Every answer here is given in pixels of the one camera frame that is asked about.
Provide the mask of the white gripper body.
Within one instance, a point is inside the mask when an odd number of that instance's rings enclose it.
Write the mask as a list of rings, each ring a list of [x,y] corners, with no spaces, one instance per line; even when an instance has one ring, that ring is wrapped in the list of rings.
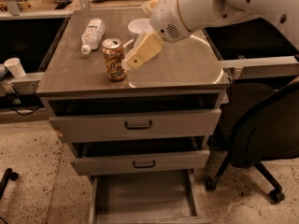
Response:
[[[192,34],[180,17],[178,0],[160,0],[150,15],[149,23],[166,42],[175,43]]]

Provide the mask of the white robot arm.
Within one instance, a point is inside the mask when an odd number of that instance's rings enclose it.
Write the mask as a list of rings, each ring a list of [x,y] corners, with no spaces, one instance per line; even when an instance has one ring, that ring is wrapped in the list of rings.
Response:
[[[299,48],[299,0],[158,0],[142,7],[152,31],[143,32],[121,66],[135,69],[175,43],[207,27],[222,27],[262,18]]]

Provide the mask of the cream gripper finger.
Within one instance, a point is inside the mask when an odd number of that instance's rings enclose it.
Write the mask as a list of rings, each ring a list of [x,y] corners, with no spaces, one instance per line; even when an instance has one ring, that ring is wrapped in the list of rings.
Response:
[[[156,32],[142,32],[136,39],[134,46],[125,55],[121,67],[125,70],[136,69],[151,60],[162,51],[164,41]]]
[[[157,7],[159,0],[149,0],[141,5],[142,10],[150,16],[153,10]]]

